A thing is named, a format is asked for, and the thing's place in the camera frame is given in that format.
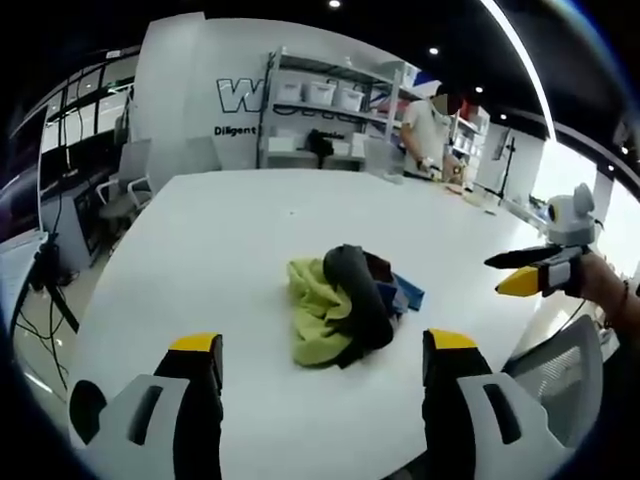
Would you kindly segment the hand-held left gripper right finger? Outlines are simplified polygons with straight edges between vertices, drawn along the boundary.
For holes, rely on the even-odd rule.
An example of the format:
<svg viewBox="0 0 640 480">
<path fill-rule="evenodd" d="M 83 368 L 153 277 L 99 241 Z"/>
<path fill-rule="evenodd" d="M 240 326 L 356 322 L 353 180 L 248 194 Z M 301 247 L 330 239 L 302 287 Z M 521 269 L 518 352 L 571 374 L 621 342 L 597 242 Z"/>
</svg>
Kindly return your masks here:
<svg viewBox="0 0 640 480">
<path fill-rule="evenodd" d="M 469 337 L 423 332 L 428 479 L 550 479 L 573 456 L 548 414 Z"/>
</svg>

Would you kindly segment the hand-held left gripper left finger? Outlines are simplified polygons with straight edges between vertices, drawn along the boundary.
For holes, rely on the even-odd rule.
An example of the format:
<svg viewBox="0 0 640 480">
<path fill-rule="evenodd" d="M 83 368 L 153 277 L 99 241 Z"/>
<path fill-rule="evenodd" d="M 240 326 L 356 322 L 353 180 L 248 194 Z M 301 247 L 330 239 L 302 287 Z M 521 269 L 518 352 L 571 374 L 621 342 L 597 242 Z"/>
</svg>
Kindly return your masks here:
<svg viewBox="0 0 640 480">
<path fill-rule="evenodd" d="M 151 374 L 107 399 L 78 381 L 69 420 L 79 457 L 99 479 L 218 479 L 223 405 L 223 337 L 180 338 Z"/>
</svg>

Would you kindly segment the person's right hand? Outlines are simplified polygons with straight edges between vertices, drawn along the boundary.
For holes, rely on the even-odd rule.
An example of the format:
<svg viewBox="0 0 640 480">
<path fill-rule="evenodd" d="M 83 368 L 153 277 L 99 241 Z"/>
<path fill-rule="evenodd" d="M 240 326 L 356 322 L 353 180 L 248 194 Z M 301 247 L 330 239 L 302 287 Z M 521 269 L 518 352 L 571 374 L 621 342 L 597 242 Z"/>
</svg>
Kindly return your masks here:
<svg viewBox="0 0 640 480">
<path fill-rule="evenodd" d="M 578 280 L 578 297 L 595 303 L 608 315 L 615 314 L 626 299 L 625 283 L 594 253 L 580 258 Z"/>
</svg>

